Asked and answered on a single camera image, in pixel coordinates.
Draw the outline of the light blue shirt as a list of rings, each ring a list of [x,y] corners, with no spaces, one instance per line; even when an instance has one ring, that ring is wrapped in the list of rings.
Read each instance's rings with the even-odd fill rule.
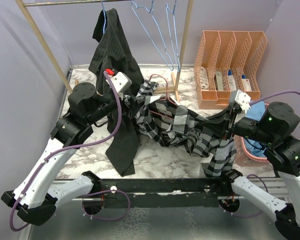
[[[266,109],[266,103],[264,101],[261,101],[252,105],[246,114],[246,117],[254,120],[255,123],[253,124],[252,133],[244,137],[244,146],[251,155],[260,158],[265,158],[264,152],[266,150],[266,147],[264,144],[256,141],[256,139],[260,138],[259,136],[256,136],[256,134],[258,134],[258,122],[264,115]]]

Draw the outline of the pink wire hanger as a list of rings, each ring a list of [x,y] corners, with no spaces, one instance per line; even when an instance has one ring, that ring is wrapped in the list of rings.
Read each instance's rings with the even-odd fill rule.
[[[169,82],[168,80],[163,77],[162,75],[160,74],[157,74],[157,73],[154,73],[154,74],[151,74],[150,77],[149,77],[149,80],[151,81],[153,77],[159,77],[161,79],[163,79],[165,81],[165,89],[164,89],[164,95],[161,96],[159,98],[159,100],[162,102],[162,104],[165,106],[165,108],[167,110],[172,110],[172,109],[176,109],[177,108],[177,104],[175,101],[173,101],[171,98],[170,98],[170,95],[169,95]]]

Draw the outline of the grey plaid shirt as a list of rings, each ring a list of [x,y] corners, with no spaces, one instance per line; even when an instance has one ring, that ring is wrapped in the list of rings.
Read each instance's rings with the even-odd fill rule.
[[[162,147],[176,147],[191,156],[212,156],[204,174],[217,178],[233,168],[237,153],[234,139],[222,139],[207,123],[216,115],[203,117],[176,102],[175,109],[167,110],[154,95],[158,83],[144,81],[136,94],[137,112],[132,118],[136,131],[148,136]]]

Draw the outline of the blue wire hanger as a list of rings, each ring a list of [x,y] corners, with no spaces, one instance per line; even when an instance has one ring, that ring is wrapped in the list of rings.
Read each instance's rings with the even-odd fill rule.
[[[173,8],[170,8],[168,3],[166,3],[165,5],[171,49],[175,60],[175,66],[177,72],[179,73],[181,71],[181,62],[180,62],[180,53],[179,53],[179,44],[178,44],[177,26],[176,26],[176,7],[177,7],[177,0],[174,1]]]
[[[168,42],[165,41],[165,36],[162,33],[160,24],[155,15],[155,1],[150,2],[150,6],[140,5],[136,1],[131,2],[131,9],[141,24],[146,35],[149,37],[152,45],[158,52],[164,64],[173,71],[176,67],[175,59],[172,51],[168,26]]]

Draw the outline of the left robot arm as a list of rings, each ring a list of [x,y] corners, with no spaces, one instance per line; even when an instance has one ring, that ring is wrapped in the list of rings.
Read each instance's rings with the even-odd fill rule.
[[[106,156],[123,177],[135,173],[133,160],[138,150],[138,136],[131,121],[136,97],[120,86],[104,95],[97,94],[89,82],[74,87],[68,97],[69,109],[51,132],[47,146],[25,180],[14,190],[5,191],[1,200],[26,225],[41,226],[56,209],[80,196],[96,197],[101,190],[99,178],[86,171],[77,179],[60,187],[53,181],[65,163],[79,150],[87,147],[93,127],[108,118],[109,138],[112,140]]]

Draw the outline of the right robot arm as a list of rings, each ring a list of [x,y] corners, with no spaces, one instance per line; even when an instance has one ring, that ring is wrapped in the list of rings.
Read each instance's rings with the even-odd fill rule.
[[[292,132],[300,118],[287,104],[279,101],[268,105],[259,121],[243,117],[231,125],[224,137],[237,135],[265,145],[264,155],[283,180],[290,202],[277,199],[251,183],[237,170],[220,177],[220,191],[249,200],[275,223],[287,240],[300,240],[300,140]]]

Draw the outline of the black pinstripe shirt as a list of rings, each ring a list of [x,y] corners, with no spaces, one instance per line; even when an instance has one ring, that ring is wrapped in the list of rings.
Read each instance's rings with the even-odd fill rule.
[[[93,31],[93,39],[98,42],[90,65],[89,71],[96,76],[96,90],[101,95],[107,93],[109,88],[106,83],[104,71],[111,69],[115,73],[122,72],[132,81],[132,85],[124,92],[125,95],[136,96],[144,78],[135,58],[133,57],[126,39],[119,15],[116,9],[106,11],[106,31],[103,35],[103,12],[100,12]],[[111,97],[110,113],[107,114],[107,130],[112,133],[118,121],[118,106],[114,94]],[[133,121],[124,115],[122,109],[121,123],[113,141],[105,154],[120,176],[135,173],[134,158],[137,154],[139,139]]]

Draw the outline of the blue hanger of black shirt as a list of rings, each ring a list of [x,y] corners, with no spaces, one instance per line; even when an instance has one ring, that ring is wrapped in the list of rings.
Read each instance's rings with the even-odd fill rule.
[[[102,6],[102,14],[103,14],[103,27],[102,27],[102,35],[105,34],[106,28],[107,28],[107,14],[106,14],[106,9],[104,5],[104,1],[100,0],[101,6]]]

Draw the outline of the pink laundry basket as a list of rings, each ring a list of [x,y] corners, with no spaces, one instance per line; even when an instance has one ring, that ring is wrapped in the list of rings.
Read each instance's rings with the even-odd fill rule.
[[[246,117],[259,121],[263,116],[268,103],[264,101],[253,105],[248,110]],[[236,146],[235,163],[241,167],[261,167],[269,164],[269,161],[264,155],[265,149],[262,149],[260,143],[249,139],[246,141],[241,136],[234,136],[234,143]]]

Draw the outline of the wooden clothes rack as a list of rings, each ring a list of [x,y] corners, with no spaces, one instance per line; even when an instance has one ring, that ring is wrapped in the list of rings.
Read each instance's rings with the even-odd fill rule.
[[[70,86],[69,81],[67,80],[66,76],[63,74],[62,69],[61,69],[57,59],[55,58],[52,50],[50,49],[48,43],[46,42],[41,30],[37,26],[35,20],[33,19],[31,13],[29,12],[28,8],[44,7],[44,6],[58,6],[58,5],[74,5],[74,4],[94,4],[94,3],[100,3],[103,6],[105,2],[106,2],[105,0],[71,0],[71,1],[58,1],[58,2],[38,2],[38,3],[25,3],[22,0],[16,1],[16,4],[19,7],[20,11],[22,12],[23,16],[25,17],[25,20],[28,22],[29,26],[31,27],[32,31],[34,32],[40,45],[42,46],[47,57],[49,58],[50,62],[52,63],[54,69],[58,73],[66,90],[69,93],[71,93],[73,91],[73,89]],[[174,54],[177,57],[177,59],[176,59],[177,74],[171,73],[171,78],[173,80],[173,86],[171,86],[171,87],[169,86],[167,89],[164,89],[163,87],[159,87],[155,91],[156,93],[164,93],[164,92],[174,93],[177,101],[180,100],[178,88],[179,88],[179,82],[180,82],[181,69],[183,66],[183,60],[184,60],[184,55],[185,55],[186,42],[187,42],[187,38],[188,38],[188,32],[189,32],[189,27],[190,27],[193,5],[194,5],[193,0],[189,0],[187,2],[181,47],[180,48],[177,48],[177,47],[172,48],[173,50],[175,50]]]

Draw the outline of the orange file organizer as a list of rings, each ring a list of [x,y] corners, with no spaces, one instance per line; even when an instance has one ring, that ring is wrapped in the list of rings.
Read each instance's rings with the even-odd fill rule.
[[[204,30],[193,69],[198,107],[224,109],[234,90],[259,99],[256,74],[266,47],[263,31]]]

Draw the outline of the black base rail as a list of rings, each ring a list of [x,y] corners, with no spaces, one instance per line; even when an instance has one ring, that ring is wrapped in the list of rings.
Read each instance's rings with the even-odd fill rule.
[[[234,194],[228,177],[104,178],[96,181],[92,192],[109,190],[112,186],[128,195],[131,208],[216,208],[218,199]]]

